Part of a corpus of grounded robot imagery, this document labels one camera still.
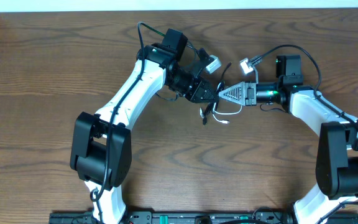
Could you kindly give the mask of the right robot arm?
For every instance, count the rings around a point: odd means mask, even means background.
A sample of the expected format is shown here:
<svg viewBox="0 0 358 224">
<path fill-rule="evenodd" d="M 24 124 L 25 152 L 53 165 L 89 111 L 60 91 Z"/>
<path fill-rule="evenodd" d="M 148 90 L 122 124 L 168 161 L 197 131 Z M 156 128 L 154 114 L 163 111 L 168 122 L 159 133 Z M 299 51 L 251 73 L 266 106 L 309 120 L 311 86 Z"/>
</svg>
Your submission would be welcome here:
<svg viewBox="0 0 358 224">
<path fill-rule="evenodd" d="M 358 118 L 304 85 L 299 55 L 278 55 L 276 76 L 275 83 L 240 82 L 219 97 L 242 107 L 277 103 L 318 135 L 316 185 L 280 221 L 327 223 L 346 205 L 358 205 Z"/>
</svg>

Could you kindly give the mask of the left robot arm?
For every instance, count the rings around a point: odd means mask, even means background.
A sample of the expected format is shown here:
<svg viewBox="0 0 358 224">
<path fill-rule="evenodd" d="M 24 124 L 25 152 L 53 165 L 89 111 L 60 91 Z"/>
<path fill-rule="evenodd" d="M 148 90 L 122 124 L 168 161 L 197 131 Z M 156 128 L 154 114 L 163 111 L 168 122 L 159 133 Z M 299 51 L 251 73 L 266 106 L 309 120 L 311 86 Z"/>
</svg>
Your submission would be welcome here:
<svg viewBox="0 0 358 224">
<path fill-rule="evenodd" d="M 179 66 L 187 37 L 168 29 L 161 43 L 143 45 L 135 67 L 114 97 L 95 114 L 82 112 L 75 121 L 70 167 L 90 191 L 93 223 L 119 223 L 126 211 L 121 184 L 132 162 L 131 131 L 150 99 L 168 86 L 192 103 L 214 103 L 218 96 L 210 82 L 220 60 L 204 49 L 195 52 L 189 70 Z"/>
</svg>

